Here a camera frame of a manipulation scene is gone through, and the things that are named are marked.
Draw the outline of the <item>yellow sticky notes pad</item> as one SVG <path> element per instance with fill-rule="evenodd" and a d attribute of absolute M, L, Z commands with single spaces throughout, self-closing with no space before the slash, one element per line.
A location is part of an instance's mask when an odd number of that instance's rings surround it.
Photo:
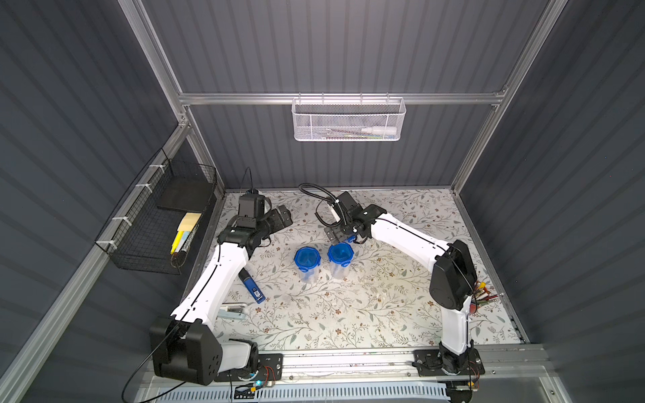
<path fill-rule="evenodd" d="M 195 228 L 201 218 L 201 213 L 186 213 L 181 220 L 177 231 L 178 232 L 191 232 Z"/>

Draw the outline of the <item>white tube in basket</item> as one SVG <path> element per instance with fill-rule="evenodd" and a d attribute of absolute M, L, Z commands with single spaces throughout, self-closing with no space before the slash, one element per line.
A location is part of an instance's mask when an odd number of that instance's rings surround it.
<path fill-rule="evenodd" d="M 396 137 L 398 129 L 396 127 L 372 126 L 361 129 L 361 134 L 369 136 Z"/>

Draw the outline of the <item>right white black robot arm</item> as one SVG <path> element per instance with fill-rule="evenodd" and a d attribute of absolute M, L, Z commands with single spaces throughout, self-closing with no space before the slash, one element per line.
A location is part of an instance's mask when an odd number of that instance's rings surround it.
<path fill-rule="evenodd" d="M 364 208 L 347 191 L 328 196 L 324 202 L 337 219 L 325 228 L 333 244 L 351 238 L 374 239 L 405 253 L 428 270 L 429 293 L 442 312 L 439 347 L 446 357 L 464 357 L 472 348 L 470 307 L 478 282 L 468 245 L 422 233 L 375 204 Z"/>

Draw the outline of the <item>black notebook in basket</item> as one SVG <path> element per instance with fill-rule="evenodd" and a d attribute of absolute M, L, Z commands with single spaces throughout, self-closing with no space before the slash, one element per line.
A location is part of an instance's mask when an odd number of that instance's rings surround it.
<path fill-rule="evenodd" d="M 201 213 L 213 195 L 212 184 L 182 177 L 174 177 L 156 202 L 159 209 Z"/>

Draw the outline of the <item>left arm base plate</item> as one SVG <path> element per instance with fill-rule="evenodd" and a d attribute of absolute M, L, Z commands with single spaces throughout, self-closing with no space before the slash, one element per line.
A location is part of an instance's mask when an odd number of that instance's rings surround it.
<path fill-rule="evenodd" d="M 279 381 L 282 379 L 284 368 L 283 354 L 259 354 L 251 358 L 248 368 L 230 369 L 219 373 L 215 382 L 250 382 L 250 381 Z"/>

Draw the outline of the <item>small silver teal stapler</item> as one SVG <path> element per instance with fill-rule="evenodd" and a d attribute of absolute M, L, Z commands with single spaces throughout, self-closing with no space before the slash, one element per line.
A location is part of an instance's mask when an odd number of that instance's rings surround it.
<path fill-rule="evenodd" d="M 249 305 L 247 303 L 227 302 L 221 305 L 217 318 L 243 321 L 248 316 L 248 313 Z"/>

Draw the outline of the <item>red pencil cup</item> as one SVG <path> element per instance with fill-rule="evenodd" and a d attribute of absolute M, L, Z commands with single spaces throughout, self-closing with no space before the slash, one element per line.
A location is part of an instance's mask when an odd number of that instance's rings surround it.
<path fill-rule="evenodd" d="M 470 314 L 476 314 L 480 307 L 499 300 L 499 295 L 491 292 L 485 282 L 477 281 L 470 301 Z"/>

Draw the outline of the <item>yellow marker in basket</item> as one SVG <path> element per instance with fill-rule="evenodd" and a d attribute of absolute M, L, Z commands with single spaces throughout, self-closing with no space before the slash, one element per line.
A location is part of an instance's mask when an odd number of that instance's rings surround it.
<path fill-rule="evenodd" d="M 183 238 L 183 231 L 179 231 L 176 233 L 176 237 L 173 240 L 173 243 L 171 245 L 171 255 L 174 255 L 176 253 L 177 248 L 179 247 L 181 243 L 181 239 Z"/>

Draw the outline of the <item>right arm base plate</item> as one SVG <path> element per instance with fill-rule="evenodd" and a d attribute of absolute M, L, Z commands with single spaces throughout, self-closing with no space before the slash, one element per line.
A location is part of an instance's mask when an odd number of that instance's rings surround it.
<path fill-rule="evenodd" d="M 413 367 L 422 377 L 441 375 L 472 375 L 486 373 L 479 351 L 473 347 L 463 354 L 454 354 L 443 346 L 413 351 Z"/>

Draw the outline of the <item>white ventilated front panel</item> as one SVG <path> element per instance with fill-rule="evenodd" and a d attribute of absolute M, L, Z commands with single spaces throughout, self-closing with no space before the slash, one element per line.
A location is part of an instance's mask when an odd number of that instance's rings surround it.
<path fill-rule="evenodd" d="M 435 382 L 359 382 L 340 384 L 283 384 L 231 396 L 228 386 L 186 388 L 162 396 L 159 402 L 449 402 L 447 386 Z"/>

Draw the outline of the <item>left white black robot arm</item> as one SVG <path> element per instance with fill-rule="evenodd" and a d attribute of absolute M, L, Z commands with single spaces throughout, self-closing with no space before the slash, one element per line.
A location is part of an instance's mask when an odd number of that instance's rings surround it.
<path fill-rule="evenodd" d="M 186 298 L 168 317 L 150 327 L 151 358 L 158 377 L 208 386 L 226 372 L 252 374 L 260 359 L 257 343 L 218 340 L 215 322 L 221 305 L 262 241 L 292 225 L 280 205 L 263 216 L 238 215 L 218 235 L 213 258 Z"/>

